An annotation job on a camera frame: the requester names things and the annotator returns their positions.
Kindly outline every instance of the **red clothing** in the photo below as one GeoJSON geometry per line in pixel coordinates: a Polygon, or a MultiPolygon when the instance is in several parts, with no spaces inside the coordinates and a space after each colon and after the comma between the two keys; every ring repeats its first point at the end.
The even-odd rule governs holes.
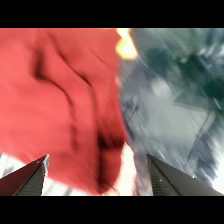
{"type": "Polygon", "coordinates": [[[0,147],[101,193],[120,170],[124,127],[110,29],[0,29],[0,147]]]}

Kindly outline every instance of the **red jacket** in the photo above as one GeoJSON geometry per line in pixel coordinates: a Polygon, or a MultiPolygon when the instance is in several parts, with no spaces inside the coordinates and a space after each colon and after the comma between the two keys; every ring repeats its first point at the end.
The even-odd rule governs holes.
{"type": "Polygon", "coordinates": [[[102,193],[118,177],[124,127],[110,29],[0,29],[0,147],[49,176],[102,193]]]}

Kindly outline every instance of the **blurry person in red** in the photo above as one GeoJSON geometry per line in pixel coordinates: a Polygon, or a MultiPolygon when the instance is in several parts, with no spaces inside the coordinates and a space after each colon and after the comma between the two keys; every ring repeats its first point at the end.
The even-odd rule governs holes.
{"type": "Polygon", "coordinates": [[[115,184],[125,130],[115,29],[0,29],[0,147],[93,195],[115,184]]]}

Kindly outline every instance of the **red fabric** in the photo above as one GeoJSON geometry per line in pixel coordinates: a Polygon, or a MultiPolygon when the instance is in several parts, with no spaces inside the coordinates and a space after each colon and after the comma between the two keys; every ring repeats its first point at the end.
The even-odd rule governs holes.
{"type": "Polygon", "coordinates": [[[114,30],[0,29],[0,147],[49,176],[102,193],[120,170],[124,128],[114,30]]]}

